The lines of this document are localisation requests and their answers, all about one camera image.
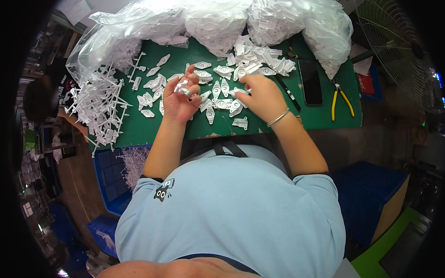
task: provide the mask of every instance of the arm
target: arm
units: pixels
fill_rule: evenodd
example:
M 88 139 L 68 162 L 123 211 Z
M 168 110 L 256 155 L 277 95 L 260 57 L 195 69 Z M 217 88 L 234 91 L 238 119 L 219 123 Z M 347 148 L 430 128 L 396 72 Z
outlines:
M 169 81 L 164 89 L 164 117 L 145 162 L 146 177 L 160 177 L 164 180 L 179 167 L 186 123 L 201 104 L 199 77 L 193 70 L 194 66 L 191 65 L 181 79 L 181 82 L 189 81 L 188 96 L 173 92 L 179 82 L 178 78 Z
M 235 96 L 266 123 L 287 109 L 283 94 L 272 80 L 253 75 L 241 78 L 240 82 L 246 83 L 246 89 L 252 88 L 252 96 L 240 92 L 236 92 Z M 317 146 L 291 112 L 271 128 L 283 147 L 293 175 L 328 171 L 328 165 Z
M 59 107 L 57 116 L 62 117 L 65 120 L 67 120 L 67 122 L 70 123 L 75 128 L 77 128 L 83 134 L 83 136 L 88 137 L 88 128 L 81 125 L 79 122 L 76 123 L 77 117 L 74 115 L 70 116 L 69 114 L 65 113 L 65 110 L 63 109 L 63 107 Z

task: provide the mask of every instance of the bracelet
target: bracelet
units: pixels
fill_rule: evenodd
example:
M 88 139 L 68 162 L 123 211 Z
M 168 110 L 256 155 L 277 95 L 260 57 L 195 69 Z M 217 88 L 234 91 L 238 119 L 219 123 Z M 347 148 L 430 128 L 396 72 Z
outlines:
M 273 125 L 274 123 L 278 122 L 287 113 L 289 113 L 289 107 L 283 113 L 281 113 L 278 117 L 276 117 L 274 120 L 272 120 L 270 123 L 268 123 L 267 127 L 271 127 L 271 125 Z

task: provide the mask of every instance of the left hand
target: left hand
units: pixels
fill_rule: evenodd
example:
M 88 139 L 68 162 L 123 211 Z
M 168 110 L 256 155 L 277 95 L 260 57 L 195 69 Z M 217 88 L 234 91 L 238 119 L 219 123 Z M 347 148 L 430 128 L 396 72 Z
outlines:
M 181 82 L 188 80 L 187 89 L 190 91 L 188 96 L 174 93 L 174 88 L 179 83 L 179 79 L 176 77 L 167 83 L 164 89 L 164 119 L 176 121 L 181 125 L 185 125 L 187 121 L 195 114 L 201 104 L 201 97 L 199 93 L 201 88 L 198 85 L 199 76 L 193 73 L 194 65 L 191 65 L 184 76 L 181 78 Z

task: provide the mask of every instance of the smartphone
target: smartphone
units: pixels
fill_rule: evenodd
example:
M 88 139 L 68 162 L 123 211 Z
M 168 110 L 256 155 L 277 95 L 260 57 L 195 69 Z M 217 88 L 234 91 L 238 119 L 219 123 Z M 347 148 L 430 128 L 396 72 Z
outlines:
M 304 102 L 307 105 L 322 105 L 323 103 L 317 63 L 315 60 L 298 61 L 300 77 L 303 83 Z

